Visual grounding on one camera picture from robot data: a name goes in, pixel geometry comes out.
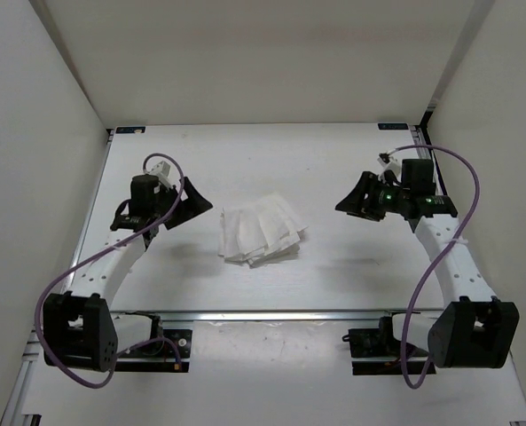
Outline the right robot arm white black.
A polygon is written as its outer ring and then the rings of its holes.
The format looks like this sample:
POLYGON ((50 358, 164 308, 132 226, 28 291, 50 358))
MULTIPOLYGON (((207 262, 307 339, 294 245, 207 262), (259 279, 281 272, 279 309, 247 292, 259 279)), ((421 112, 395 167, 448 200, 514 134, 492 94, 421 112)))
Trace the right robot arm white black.
POLYGON ((519 322, 512 302, 495 295, 460 238, 460 222, 450 197, 436 194, 426 174, 401 184, 383 181, 370 171, 336 210, 379 222, 388 213, 410 225, 425 249, 440 286, 444 310, 437 319, 420 313, 395 313, 377 333, 382 351, 396 355, 412 346, 440 368, 501 368, 519 322))

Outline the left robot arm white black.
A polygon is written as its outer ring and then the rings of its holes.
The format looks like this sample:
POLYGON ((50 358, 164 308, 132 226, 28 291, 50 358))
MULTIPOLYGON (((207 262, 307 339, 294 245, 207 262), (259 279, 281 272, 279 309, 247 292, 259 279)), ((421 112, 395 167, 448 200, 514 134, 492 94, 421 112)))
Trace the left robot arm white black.
POLYGON ((164 177, 137 175, 130 197, 114 213, 104 248, 72 287, 48 295, 42 304, 45 362, 105 373, 126 351, 154 355, 168 346, 156 314, 113 314, 110 306, 130 269, 144 255, 162 227, 171 230, 212 209, 188 177, 180 186, 164 177))

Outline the white pleated skirt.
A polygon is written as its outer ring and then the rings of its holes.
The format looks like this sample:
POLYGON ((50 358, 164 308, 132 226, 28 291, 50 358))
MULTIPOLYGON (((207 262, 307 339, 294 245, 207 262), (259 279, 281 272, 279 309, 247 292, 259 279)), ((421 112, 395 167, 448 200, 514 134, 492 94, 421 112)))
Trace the white pleated skirt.
POLYGON ((296 253, 308 227, 278 193, 238 207, 223 208, 219 224, 218 255, 228 263, 251 267, 296 253))

